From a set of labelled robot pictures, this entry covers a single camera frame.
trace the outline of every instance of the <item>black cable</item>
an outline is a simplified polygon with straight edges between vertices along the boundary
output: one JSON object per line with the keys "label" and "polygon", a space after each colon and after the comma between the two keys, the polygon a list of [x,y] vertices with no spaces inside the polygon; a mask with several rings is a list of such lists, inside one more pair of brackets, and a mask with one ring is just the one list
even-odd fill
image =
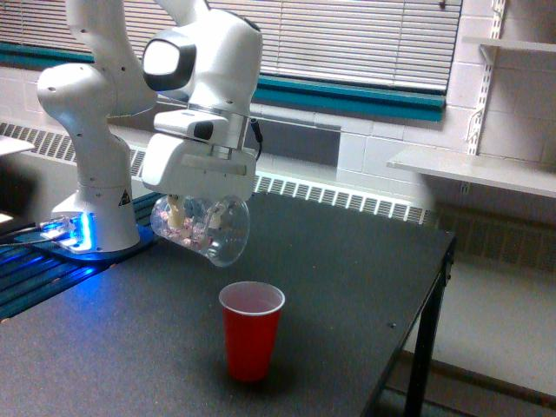
{"label": "black cable", "polygon": [[11,246],[29,246],[29,245],[35,245],[36,243],[54,242],[56,240],[57,239],[41,239],[39,241],[2,243],[0,245],[0,248],[7,248],[7,247],[11,247]]}
{"label": "black cable", "polygon": [[7,237],[20,235],[21,233],[37,232],[39,229],[40,228],[37,227],[37,226],[30,226],[28,228],[20,228],[19,230],[16,230],[15,232],[6,233],[5,235],[1,235],[0,236],[0,241],[3,241]]}
{"label": "black cable", "polygon": [[259,151],[257,152],[257,156],[256,156],[256,161],[259,160],[259,158],[261,157],[261,153],[262,153],[262,132],[261,132],[261,126],[259,126],[259,121],[257,119],[251,119],[250,120],[250,124],[251,124],[251,129],[253,130],[253,133],[255,134],[255,140],[257,141],[257,143],[259,143]]}

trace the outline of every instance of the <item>window blinds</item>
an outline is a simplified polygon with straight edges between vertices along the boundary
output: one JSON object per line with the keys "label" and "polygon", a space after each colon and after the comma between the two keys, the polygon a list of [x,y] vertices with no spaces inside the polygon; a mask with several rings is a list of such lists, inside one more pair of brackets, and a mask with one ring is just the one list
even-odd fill
{"label": "window blinds", "polygon": [[[445,91],[462,0],[208,0],[257,23],[267,75]],[[64,0],[0,0],[0,41],[86,51]],[[173,26],[153,0],[126,0],[134,50]]]}

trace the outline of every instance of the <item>red solo cup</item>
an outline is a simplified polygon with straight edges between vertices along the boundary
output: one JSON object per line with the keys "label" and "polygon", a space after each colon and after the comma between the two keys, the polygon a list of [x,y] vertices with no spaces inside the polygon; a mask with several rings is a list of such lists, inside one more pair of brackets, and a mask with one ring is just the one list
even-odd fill
{"label": "red solo cup", "polygon": [[236,282],[218,297],[224,313],[229,374],[244,382],[267,376],[280,310],[286,297],[263,282]]}

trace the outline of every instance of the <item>wall-mounted shelf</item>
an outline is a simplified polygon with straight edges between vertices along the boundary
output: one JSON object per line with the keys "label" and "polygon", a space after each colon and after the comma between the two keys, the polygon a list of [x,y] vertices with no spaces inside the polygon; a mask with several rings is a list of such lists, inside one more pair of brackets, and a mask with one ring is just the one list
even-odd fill
{"label": "wall-mounted shelf", "polygon": [[524,52],[556,53],[556,43],[511,41],[506,39],[492,39],[489,37],[475,36],[464,36],[463,42],[478,44],[489,65],[492,65],[494,61],[493,50],[498,48],[502,48],[504,50],[521,50]]}
{"label": "wall-mounted shelf", "polygon": [[0,156],[16,154],[33,148],[35,147],[26,141],[0,135]]}
{"label": "wall-mounted shelf", "polygon": [[556,198],[556,168],[424,147],[402,150],[388,167]]}

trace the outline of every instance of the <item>table surface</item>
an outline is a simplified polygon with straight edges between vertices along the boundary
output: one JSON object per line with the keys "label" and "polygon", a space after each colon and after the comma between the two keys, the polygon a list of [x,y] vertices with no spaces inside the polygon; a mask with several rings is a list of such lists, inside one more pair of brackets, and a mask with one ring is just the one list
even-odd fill
{"label": "table surface", "polygon": [[[2,414],[364,412],[453,235],[278,195],[248,205],[251,236],[230,268],[158,242],[0,326]],[[218,303],[248,280],[287,297],[269,376],[254,385],[227,376]]]}

